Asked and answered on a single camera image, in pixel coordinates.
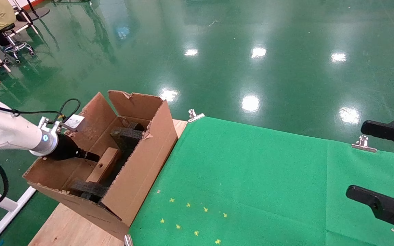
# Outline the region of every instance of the torn cardboard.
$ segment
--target torn cardboard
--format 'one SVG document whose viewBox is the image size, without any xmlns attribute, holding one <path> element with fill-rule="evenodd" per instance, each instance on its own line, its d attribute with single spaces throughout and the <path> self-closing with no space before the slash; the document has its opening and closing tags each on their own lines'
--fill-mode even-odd
<svg viewBox="0 0 394 246">
<path fill-rule="evenodd" d="M 61 202 L 90 222 L 123 240 L 151 186 L 177 141 L 168 103 L 159 97 L 109 91 L 118 115 L 101 93 L 83 108 L 85 127 L 72 136 L 77 145 L 102 156 L 107 148 L 118 148 L 111 129 L 124 127 L 123 120 L 142 124 L 147 131 L 100 201 L 68 192 L 72 181 L 86 180 L 96 163 L 85 159 L 53 161 L 37 159 L 23 177 L 38 191 Z"/>
</svg>

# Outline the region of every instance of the green cloth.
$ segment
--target green cloth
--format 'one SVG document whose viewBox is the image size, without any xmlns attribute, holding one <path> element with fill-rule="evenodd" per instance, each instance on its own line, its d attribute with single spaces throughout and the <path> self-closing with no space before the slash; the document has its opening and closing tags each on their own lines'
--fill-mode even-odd
<svg viewBox="0 0 394 246">
<path fill-rule="evenodd" d="M 186 127 L 130 235 L 136 246 L 394 245 L 393 225 L 346 198 L 352 184 L 394 197 L 394 153 L 205 117 Z"/>
</svg>

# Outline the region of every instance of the green floor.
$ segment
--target green floor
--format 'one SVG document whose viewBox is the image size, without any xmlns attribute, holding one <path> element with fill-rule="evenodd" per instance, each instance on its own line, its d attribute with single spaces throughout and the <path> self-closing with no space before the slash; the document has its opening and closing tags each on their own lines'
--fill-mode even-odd
<svg viewBox="0 0 394 246">
<path fill-rule="evenodd" d="M 161 95 L 172 115 L 211 117 L 352 143 L 394 120 L 394 0 L 95 0 L 46 3 L 0 100 L 22 110 L 98 91 Z M 26 116 L 37 122 L 40 115 Z M 394 152 L 394 143 L 371 145 Z M 17 199 L 34 157 L 0 151 Z M 0 245 L 27 245 L 57 203 L 36 194 Z M 0 209 L 0 218 L 4 211 Z"/>
</svg>

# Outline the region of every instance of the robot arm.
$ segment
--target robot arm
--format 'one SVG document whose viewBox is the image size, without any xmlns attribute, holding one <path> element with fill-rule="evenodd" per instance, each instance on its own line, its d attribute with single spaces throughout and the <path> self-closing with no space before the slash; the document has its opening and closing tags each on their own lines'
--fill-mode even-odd
<svg viewBox="0 0 394 246">
<path fill-rule="evenodd" d="M 1 102 L 0 108 L 10 109 Z M 0 110 L 0 149 L 29 150 L 34 155 L 55 160 L 72 157 L 93 161 L 100 159 L 98 155 L 78 148 L 70 137 L 59 134 L 57 130 L 66 126 L 62 122 L 56 121 L 52 128 L 48 128 L 48 121 L 42 117 L 36 126 L 20 115 Z"/>
</svg>

